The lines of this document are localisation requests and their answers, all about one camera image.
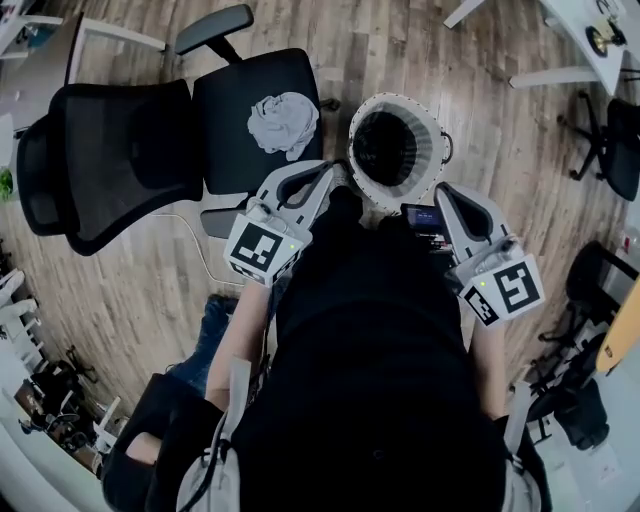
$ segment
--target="black shirt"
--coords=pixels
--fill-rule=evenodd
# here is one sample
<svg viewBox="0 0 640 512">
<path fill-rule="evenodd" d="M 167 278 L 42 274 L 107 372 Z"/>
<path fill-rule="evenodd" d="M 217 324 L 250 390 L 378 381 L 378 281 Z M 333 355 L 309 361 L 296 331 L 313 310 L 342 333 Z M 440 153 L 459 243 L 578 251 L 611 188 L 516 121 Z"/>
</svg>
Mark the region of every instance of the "black shirt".
<svg viewBox="0 0 640 512">
<path fill-rule="evenodd" d="M 232 438 L 241 508 L 500 510 L 503 427 L 480 412 L 457 299 L 412 240 L 369 233 L 311 246 L 282 298 L 270 377 Z M 149 512 L 175 510 L 222 416 L 180 410 Z"/>
</svg>

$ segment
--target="office chair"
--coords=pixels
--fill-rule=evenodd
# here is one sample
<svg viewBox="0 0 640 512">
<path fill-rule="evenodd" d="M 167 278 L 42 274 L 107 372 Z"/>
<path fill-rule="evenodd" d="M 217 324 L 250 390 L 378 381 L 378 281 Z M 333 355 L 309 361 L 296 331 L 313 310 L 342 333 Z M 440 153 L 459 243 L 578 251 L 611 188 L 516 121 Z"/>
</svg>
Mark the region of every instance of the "office chair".
<svg viewBox="0 0 640 512">
<path fill-rule="evenodd" d="M 541 333 L 538 340 L 547 343 L 558 343 L 559 351 L 575 347 L 575 338 L 588 320 L 594 325 L 605 322 L 609 325 L 613 322 L 615 314 L 620 309 L 620 304 L 604 291 L 602 285 L 609 273 L 611 266 L 626 274 L 635 281 L 638 272 L 607 251 L 598 241 L 585 245 L 573 260 L 565 285 L 565 291 L 569 299 L 566 306 L 568 322 L 560 321 L 556 331 Z M 557 332 L 562 326 L 566 326 L 561 332 Z M 556 356 L 554 352 L 548 359 Z"/>
<path fill-rule="evenodd" d="M 265 153 L 249 133 L 251 107 L 284 92 L 303 94 L 318 109 L 339 102 L 321 104 L 303 50 L 242 60 L 224 36 L 252 24 L 251 9 L 236 5 L 178 34 L 178 55 L 206 45 L 229 63 L 196 80 L 193 98 L 184 80 L 60 89 L 18 148 L 18 189 L 32 231 L 64 234 L 89 256 L 153 210 L 199 201 L 203 179 L 211 194 L 252 194 L 286 165 L 283 152 Z M 321 159 L 322 146 L 318 122 L 300 159 Z M 216 234 L 228 234 L 232 224 Z"/>
<path fill-rule="evenodd" d="M 564 116 L 558 123 L 571 128 L 591 143 L 591 148 L 580 172 L 572 170 L 571 178 L 580 181 L 596 157 L 600 163 L 599 180 L 607 180 L 609 186 L 627 201 L 633 201 L 640 179 L 640 107 L 614 99 L 607 108 L 607 126 L 600 127 L 589 96 L 580 92 L 579 98 L 587 104 L 591 132 L 570 126 Z"/>
<path fill-rule="evenodd" d="M 598 384 L 593 380 L 598 351 L 605 337 L 606 333 L 601 333 L 585 343 L 569 361 L 557 385 L 537 387 L 538 397 L 529 409 L 527 421 L 539 423 L 542 439 L 549 437 L 543 418 L 553 414 L 571 445 L 579 450 L 594 448 L 606 440 L 609 435 L 607 412 Z"/>
<path fill-rule="evenodd" d="M 571 265 L 566 293 L 569 300 L 579 307 L 594 325 L 606 322 L 611 325 L 620 304 L 602 288 L 611 267 L 626 274 L 632 281 L 638 272 L 629 264 L 606 250 L 598 241 L 585 245 Z"/>
</svg>

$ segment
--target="yellow object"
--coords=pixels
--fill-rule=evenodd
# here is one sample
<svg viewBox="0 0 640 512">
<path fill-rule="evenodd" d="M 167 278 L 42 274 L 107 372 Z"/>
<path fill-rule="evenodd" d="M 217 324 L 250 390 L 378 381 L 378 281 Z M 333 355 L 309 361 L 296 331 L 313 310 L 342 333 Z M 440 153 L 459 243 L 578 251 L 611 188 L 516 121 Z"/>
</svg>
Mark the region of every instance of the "yellow object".
<svg viewBox="0 0 640 512">
<path fill-rule="evenodd" d="M 636 280 L 611 324 L 598 352 L 596 369 L 599 372 L 611 370 L 624 359 L 638 339 L 640 339 L 640 279 Z"/>
</svg>

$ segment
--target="chair backrest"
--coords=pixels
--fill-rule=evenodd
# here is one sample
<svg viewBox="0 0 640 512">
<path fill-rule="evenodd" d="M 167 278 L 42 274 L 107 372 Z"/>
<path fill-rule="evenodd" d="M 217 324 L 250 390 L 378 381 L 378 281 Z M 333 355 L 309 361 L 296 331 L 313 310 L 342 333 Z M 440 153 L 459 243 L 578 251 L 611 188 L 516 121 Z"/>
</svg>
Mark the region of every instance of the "chair backrest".
<svg viewBox="0 0 640 512">
<path fill-rule="evenodd" d="M 63 87 L 20 141 L 19 190 L 31 228 L 64 233 L 88 256 L 153 210 L 199 201 L 194 125 L 184 80 Z"/>
<path fill-rule="evenodd" d="M 607 411 L 602 403 L 598 384 L 591 380 L 574 395 L 565 395 L 554 412 L 569 442 L 579 450 L 588 450 L 602 444 L 609 435 Z"/>
<path fill-rule="evenodd" d="M 566 292 L 569 299 L 581 307 L 594 323 L 613 321 L 620 304 L 602 289 L 604 279 L 614 265 L 627 272 L 628 265 L 607 251 L 598 241 L 585 245 L 571 265 Z"/>
<path fill-rule="evenodd" d="M 640 183 L 640 107 L 614 99 L 607 109 L 606 151 L 600 157 L 607 183 L 633 201 Z"/>
</svg>

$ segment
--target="chair armrest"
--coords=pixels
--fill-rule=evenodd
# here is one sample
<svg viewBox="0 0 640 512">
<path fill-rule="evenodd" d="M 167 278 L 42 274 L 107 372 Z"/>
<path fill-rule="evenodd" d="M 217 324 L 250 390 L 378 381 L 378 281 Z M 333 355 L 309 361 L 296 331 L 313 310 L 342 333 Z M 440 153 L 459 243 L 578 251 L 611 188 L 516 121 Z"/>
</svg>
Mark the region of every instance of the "chair armrest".
<svg viewBox="0 0 640 512">
<path fill-rule="evenodd" d="M 212 12 L 178 34 L 175 52 L 178 55 L 184 55 L 200 46 L 210 46 L 210 42 L 251 25 L 253 25 L 253 13 L 246 4 Z"/>
</svg>

